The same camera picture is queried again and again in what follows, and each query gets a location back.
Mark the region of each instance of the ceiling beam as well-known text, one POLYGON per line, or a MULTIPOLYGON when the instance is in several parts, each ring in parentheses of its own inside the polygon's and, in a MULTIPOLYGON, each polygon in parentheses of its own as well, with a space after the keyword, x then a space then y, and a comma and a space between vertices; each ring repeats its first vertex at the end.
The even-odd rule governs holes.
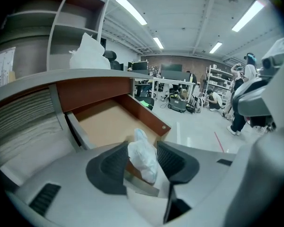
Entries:
POLYGON ((114 29, 119 30, 121 33, 125 34, 127 37, 131 38, 133 41, 135 41, 139 46, 146 47, 147 44, 143 42, 137 35, 134 35, 132 32, 129 31, 129 29, 125 29, 124 25, 119 24, 119 22, 115 21, 111 17, 105 18, 105 23, 108 22, 114 29))
POLYGON ((126 46, 127 48, 133 50, 133 51, 136 51, 138 54, 141 54, 143 55, 143 53, 141 51, 138 51, 136 48, 134 48, 133 46, 131 46, 129 43, 123 41, 123 40, 120 40, 119 38, 115 37, 114 35, 111 35, 110 33, 106 32, 106 31, 102 31, 102 35, 107 37, 107 38, 110 38, 112 40, 115 40, 117 41, 118 43, 126 46))
MULTIPOLYGON (((122 9, 122 10, 126 11, 124 8, 122 8, 122 7, 120 6, 119 3, 116 2, 116 0, 109 0, 109 2, 113 3, 113 4, 116 6, 116 8, 122 9)), ((128 14, 128 16, 129 16, 135 23, 137 23, 137 25, 140 26, 140 28, 145 32, 146 37, 149 39, 150 43, 157 46, 157 44, 156 44, 155 41, 153 40, 153 36, 152 36, 152 34, 151 34, 151 31, 150 31, 149 28, 148 28, 148 25, 141 25, 131 14, 129 14, 128 12, 127 12, 127 14, 128 14)))
POLYGON ((213 9, 213 4, 214 4, 214 0, 208 0, 208 2, 206 4, 206 9, 205 9, 203 21, 201 22, 201 29, 200 29, 200 32, 197 36, 197 40, 195 42, 193 54, 195 53, 195 50, 197 49, 197 47, 198 47, 198 45, 199 45, 199 43, 202 39, 202 36, 204 34, 204 31, 206 29, 206 26, 207 26, 207 23, 208 23, 208 20, 209 20, 209 16, 210 16, 212 9, 213 9))
POLYGON ((233 50, 232 52, 228 53, 227 55, 225 55, 222 60, 225 61, 231 57, 234 57, 238 54, 240 54, 242 51, 253 47, 253 46, 257 46, 258 44, 265 42, 273 37, 280 37, 282 35, 282 31, 280 29, 278 29, 278 27, 262 34, 261 36, 258 36, 257 38, 253 39, 251 42, 246 43, 244 46, 237 48, 235 50, 233 50))
POLYGON ((148 53, 148 54, 144 54, 143 56, 154 56, 154 55, 169 55, 169 56, 184 56, 184 57, 192 57, 192 58, 197 58, 197 59, 201 59, 201 60, 208 60, 208 61, 213 61, 213 62, 216 62, 216 63, 220 63, 220 64, 223 64, 225 66, 229 66, 229 67, 232 67, 228 64, 226 64, 225 62, 221 61, 221 60, 217 60, 217 59, 214 59, 214 58, 210 58, 210 57, 204 57, 204 56, 198 56, 198 55, 188 55, 188 54, 180 54, 180 53, 160 53, 160 54, 152 54, 152 53, 148 53))

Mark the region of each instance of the white ceiling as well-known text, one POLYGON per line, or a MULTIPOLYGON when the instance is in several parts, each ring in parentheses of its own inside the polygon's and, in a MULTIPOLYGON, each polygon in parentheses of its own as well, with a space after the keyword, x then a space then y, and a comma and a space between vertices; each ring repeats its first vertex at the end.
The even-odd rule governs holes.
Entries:
POLYGON ((217 61, 233 57, 242 61, 247 52, 252 52, 260 61, 273 43, 284 37, 284 27, 268 2, 239 32, 232 31, 253 1, 129 0, 147 21, 142 26, 115 0, 110 0, 103 30, 143 55, 186 55, 217 61), (153 37, 161 40, 163 50, 153 37), (218 41, 223 45, 209 54, 218 41))

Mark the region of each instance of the desk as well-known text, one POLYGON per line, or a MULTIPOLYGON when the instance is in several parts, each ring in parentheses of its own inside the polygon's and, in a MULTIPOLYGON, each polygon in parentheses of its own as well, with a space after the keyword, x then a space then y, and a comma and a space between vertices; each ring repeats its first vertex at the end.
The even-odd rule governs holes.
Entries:
POLYGON ((192 92, 194 91, 195 86, 196 86, 195 83, 189 82, 189 81, 178 81, 178 80, 161 79, 161 78, 153 78, 152 81, 153 81, 152 89, 151 89, 151 97, 152 98, 153 98, 153 93, 155 91, 155 81, 157 81, 158 83, 167 83, 167 84, 173 84, 173 85, 179 85, 179 84, 189 85, 189 89, 188 89, 188 102, 190 102, 190 98, 191 98, 192 92))
POLYGON ((1 86, 3 173, 22 185, 68 154, 110 142, 134 141, 136 128, 156 146, 170 127, 133 97, 135 78, 152 79, 118 70, 65 69, 1 86))

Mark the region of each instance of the metal shelving rack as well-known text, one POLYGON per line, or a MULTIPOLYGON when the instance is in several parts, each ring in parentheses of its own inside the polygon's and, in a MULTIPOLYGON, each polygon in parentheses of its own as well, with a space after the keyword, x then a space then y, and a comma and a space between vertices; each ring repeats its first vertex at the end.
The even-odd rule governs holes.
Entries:
POLYGON ((222 98, 222 102, 225 104, 228 100, 228 97, 230 96, 230 88, 221 86, 221 85, 216 85, 216 84, 212 84, 209 81, 217 81, 217 82, 227 82, 228 85, 230 85, 231 80, 232 80, 232 74, 228 73, 226 71, 222 71, 222 70, 217 70, 214 69, 211 65, 209 68, 206 68, 206 79, 207 79, 207 83, 206 83, 206 90, 205 93, 207 92, 208 89, 210 89, 210 87, 213 89, 214 92, 216 92, 217 94, 219 94, 222 98), (218 76, 214 76, 213 74, 222 74, 224 76, 227 76, 229 78, 229 80, 220 78, 218 76), (221 93, 219 91, 217 91, 216 89, 222 89, 225 93, 221 93))

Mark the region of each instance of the white desk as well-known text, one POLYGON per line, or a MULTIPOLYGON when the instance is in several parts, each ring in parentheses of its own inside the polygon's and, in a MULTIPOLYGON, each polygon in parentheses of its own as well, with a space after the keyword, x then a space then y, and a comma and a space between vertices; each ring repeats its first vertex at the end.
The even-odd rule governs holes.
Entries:
POLYGON ((155 82, 159 83, 167 83, 167 84, 173 84, 173 85, 179 85, 179 84, 184 84, 184 85, 189 85, 188 88, 188 102, 190 102, 190 98, 192 95, 192 92, 195 89, 196 84, 193 82, 189 82, 189 81, 178 81, 178 80, 171 80, 171 79, 161 79, 161 78, 153 78, 152 80, 152 89, 151 89, 151 97, 153 98, 153 94, 155 91, 155 82))

